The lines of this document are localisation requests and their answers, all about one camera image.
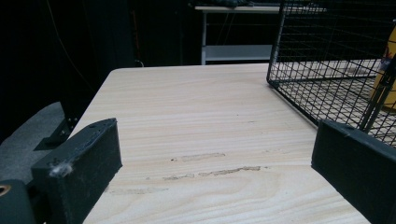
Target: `wire basket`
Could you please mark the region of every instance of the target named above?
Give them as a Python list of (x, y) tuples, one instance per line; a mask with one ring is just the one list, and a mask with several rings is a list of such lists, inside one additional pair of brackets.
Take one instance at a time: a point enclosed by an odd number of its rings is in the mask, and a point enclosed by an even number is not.
[(268, 83), (314, 123), (347, 123), (396, 147), (396, 57), (384, 55), (396, 1), (287, 0), (280, 12)]

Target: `white shelf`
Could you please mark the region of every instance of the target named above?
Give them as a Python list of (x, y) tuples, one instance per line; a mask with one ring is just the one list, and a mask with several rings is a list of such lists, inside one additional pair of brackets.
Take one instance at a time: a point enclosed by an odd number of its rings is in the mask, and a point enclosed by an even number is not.
[(272, 45), (223, 45), (205, 46), (205, 60), (209, 61), (242, 61), (269, 60)]

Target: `yellow object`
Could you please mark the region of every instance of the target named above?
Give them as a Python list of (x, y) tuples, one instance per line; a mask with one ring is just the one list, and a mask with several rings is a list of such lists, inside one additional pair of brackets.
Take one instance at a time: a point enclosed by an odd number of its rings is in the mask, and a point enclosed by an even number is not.
[[(385, 71), (390, 64), (390, 61), (394, 57), (396, 52), (396, 27), (393, 28), (392, 33), (390, 34), (388, 45), (384, 53), (384, 57), (381, 60), (381, 64), (379, 65), (378, 75), (375, 78), (374, 89), (371, 92), (373, 96), (374, 91), (379, 83), (379, 80), (384, 75)], [(390, 91), (387, 99), (385, 100), (384, 107), (396, 109), (396, 82), (393, 83), (392, 90)]]

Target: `metal ring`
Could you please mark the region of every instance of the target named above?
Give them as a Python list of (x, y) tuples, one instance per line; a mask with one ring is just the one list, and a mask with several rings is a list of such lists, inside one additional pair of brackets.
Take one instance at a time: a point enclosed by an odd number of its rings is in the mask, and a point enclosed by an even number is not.
[(10, 185), (0, 185), (0, 197), (6, 195), (10, 190)]

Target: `table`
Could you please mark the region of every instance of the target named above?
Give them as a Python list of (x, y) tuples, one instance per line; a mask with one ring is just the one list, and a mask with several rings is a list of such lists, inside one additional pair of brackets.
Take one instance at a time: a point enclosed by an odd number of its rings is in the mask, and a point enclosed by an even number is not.
[(279, 7), (195, 7), (203, 12), (201, 64), (207, 61), (270, 60), (272, 45), (206, 45), (206, 16), (208, 13), (278, 14)]
[(368, 223), (310, 167), (317, 128), (267, 67), (111, 72), (72, 133), (118, 120), (123, 167), (85, 223)]

